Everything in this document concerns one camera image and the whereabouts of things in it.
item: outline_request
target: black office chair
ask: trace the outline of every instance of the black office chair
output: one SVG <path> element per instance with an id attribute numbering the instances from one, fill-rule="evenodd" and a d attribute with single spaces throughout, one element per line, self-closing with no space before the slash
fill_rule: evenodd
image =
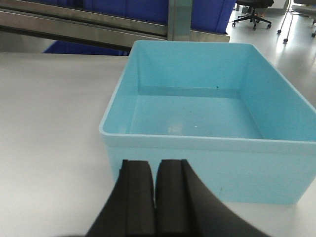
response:
<path id="1" fill-rule="evenodd" d="M 236 19 L 233 22 L 233 26 L 236 26 L 236 22 L 245 21 L 245 20 L 250 19 L 250 22 L 252 22 L 254 25 L 252 28 L 252 30 L 254 30 L 254 31 L 256 30 L 256 23 L 259 23 L 260 21 L 267 22 L 268 29 L 271 28 L 272 22 L 267 21 L 266 19 L 263 19 L 259 16 L 256 16 L 255 9 L 256 8 L 267 8 L 269 6 L 272 6 L 272 4 L 274 3 L 273 0 L 237 0 L 236 3 L 239 5 L 251 7 L 252 13 L 251 13 L 251 15 L 248 15 L 248 16 L 239 16 L 238 19 Z"/>

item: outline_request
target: plastic bin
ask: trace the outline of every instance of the plastic bin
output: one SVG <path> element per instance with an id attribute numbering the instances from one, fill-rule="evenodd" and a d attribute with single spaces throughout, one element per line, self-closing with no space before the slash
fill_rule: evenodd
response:
<path id="1" fill-rule="evenodd" d="M 250 44 L 137 41 L 99 131 L 115 178 L 187 159 L 222 201 L 296 203 L 316 175 L 316 109 Z"/>
<path id="2" fill-rule="evenodd" d="M 64 41 L 54 42 L 44 53 L 128 56 L 129 52 Z"/>
<path id="3" fill-rule="evenodd" d="M 87 10 L 167 24 L 168 0 L 83 0 Z M 236 0 L 194 0 L 192 28 L 224 34 Z"/>
<path id="4" fill-rule="evenodd" d="M 26 0 L 33 2 L 40 2 L 45 4 L 57 5 L 57 6 L 70 6 L 70 7 L 82 7 L 82 0 Z"/>

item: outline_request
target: white table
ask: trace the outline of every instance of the white table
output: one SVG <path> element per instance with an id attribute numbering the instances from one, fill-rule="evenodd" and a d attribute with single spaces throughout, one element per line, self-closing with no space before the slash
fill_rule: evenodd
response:
<path id="1" fill-rule="evenodd" d="M 84 235 L 113 179 L 98 124 L 126 57 L 0 54 L 0 237 Z M 316 236 L 297 205 L 227 203 L 274 237 Z"/>

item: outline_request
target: chair base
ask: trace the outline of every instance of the chair base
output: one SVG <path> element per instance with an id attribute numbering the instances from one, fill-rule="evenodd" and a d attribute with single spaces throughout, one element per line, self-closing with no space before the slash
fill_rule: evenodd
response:
<path id="1" fill-rule="evenodd" d="M 233 26 L 236 26 L 236 22 L 239 22 L 239 21 L 245 21 L 245 20 L 249 20 L 250 19 L 250 22 L 253 23 L 253 28 L 252 30 L 256 30 L 256 23 L 259 23 L 260 21 L 263 21 L 263 22 L 267 22 L 268 23 L 268 29 L 271 28 L 271 25 L 272 25 L 272 22 L 271 21 L 268 21 L 264 18 L 261 18 L 259 16 L 256 16 L 255 15 L 255 9 L 252 10 L 252 13 L 251 15 L 248 15 L 248 16 L 239 16 L 238 19 L 234 20 L 233 22 Z"/>

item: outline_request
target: stainless steel bar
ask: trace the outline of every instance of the stainless steel bar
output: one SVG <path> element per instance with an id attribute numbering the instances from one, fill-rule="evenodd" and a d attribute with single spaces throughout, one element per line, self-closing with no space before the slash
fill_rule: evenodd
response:
<path id="1" fill-rule="evenodd" d="M 11 10 L 0 10 L 0 26 L 34 34 L 62 36 L 81 42 L 95 42 L 124 48 L 131 48 L 136 40 L 166 40 L 165 37 L 119 31 L 118 29 Z"/>
<path id="2" fill-rule="evenodd" d="M 166 25 L 127 19 L 118 16 L 105 15 L 95 12 L 88 12 L 79 9 L 52 6 L 36 2 L 22 0 L 0 0 L 0 8 L 29 12 L 37 15 L 52 16 L 73 21 L 80 21 L 91 23 L 94 25 L 125 29 L 151 35 L 167 35 Z"/>
<path id="3" fill-rule="evenodd" d="M 229 42 L 229 35 L 218 34 L 218 33 L 208 33 L 201 31 L 190 31 L 190 41 L 197 42 Z"/>
<path id="4" fill-rule="evenodd" d="M 193 0 L 169 0 L 168 40 L 189 41 Z"/>

